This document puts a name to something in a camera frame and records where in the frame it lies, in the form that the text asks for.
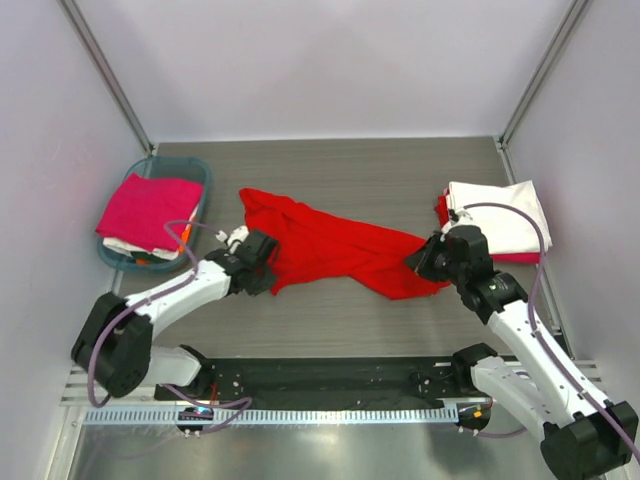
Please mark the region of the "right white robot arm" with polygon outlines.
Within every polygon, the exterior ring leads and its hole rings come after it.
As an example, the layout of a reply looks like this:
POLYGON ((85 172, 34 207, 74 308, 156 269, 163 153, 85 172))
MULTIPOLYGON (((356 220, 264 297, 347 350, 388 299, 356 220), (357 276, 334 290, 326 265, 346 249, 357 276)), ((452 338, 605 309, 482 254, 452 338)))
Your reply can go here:
POLYGON ((406 260, 415 274, 450 282, 462 303, 511 349, 526 374, 480 343, 456 352, 460 384, 497 400, 539 443, 558 479, 592 479, 638 458, 639 418, 613 403, 573 363, 539 319, 530 295, 495 269, 477 226, 436 232, 406 260))

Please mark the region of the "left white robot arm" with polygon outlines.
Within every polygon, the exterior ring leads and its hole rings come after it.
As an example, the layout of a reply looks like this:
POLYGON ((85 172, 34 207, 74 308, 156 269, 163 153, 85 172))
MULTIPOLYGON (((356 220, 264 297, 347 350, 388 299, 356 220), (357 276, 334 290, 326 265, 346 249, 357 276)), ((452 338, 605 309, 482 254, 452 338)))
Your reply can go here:
POLYGON ((154 341, 169 326, 198 308, 246 293, 270 290, 276 276, 268 265, 276 239, 241 226, 222 247, 188 271, 126 297, 112 292, 94 303, 72 349, 71 358, 87 374, 87 394, 95 407, 136 389, 158 386, 177 398, 201 398, 215 381, 211 360, 189 346, 159 347, 154 341))

